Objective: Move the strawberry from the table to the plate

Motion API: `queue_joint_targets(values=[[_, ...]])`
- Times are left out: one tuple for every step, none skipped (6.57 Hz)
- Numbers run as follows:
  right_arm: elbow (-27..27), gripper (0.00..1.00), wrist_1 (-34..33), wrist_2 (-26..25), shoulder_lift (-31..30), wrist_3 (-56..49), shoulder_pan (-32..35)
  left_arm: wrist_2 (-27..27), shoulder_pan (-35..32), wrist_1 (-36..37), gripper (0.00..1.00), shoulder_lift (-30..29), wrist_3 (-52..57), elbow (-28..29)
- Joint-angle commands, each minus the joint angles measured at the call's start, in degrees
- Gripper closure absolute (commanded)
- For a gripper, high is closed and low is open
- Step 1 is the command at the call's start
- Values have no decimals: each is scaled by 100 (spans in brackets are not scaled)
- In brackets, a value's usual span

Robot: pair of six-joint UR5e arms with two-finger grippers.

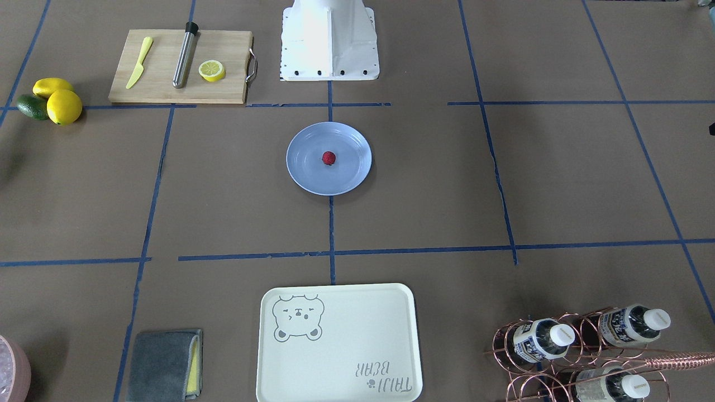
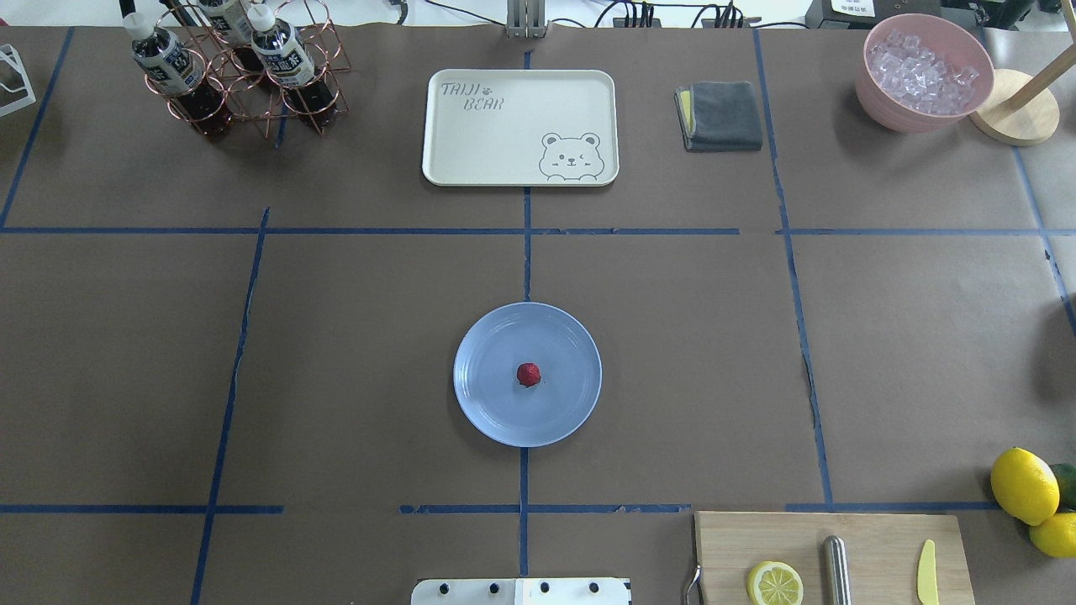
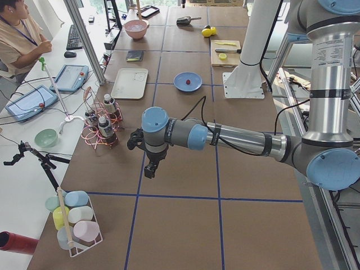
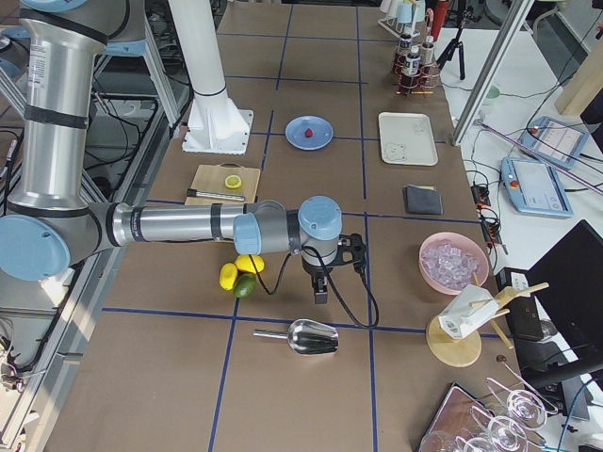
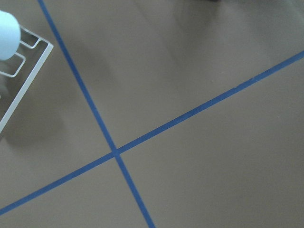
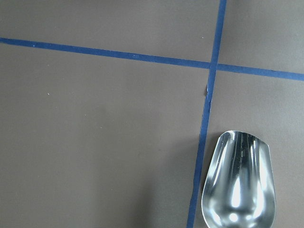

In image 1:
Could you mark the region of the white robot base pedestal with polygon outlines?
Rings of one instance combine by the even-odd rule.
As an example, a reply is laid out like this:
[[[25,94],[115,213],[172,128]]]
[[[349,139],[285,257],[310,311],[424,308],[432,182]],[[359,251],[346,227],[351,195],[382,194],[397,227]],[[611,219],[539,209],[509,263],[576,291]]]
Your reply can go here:
[[[379,78],[375,13],[364,2],[294,1],[283,10],[282,23],[282,81]]]

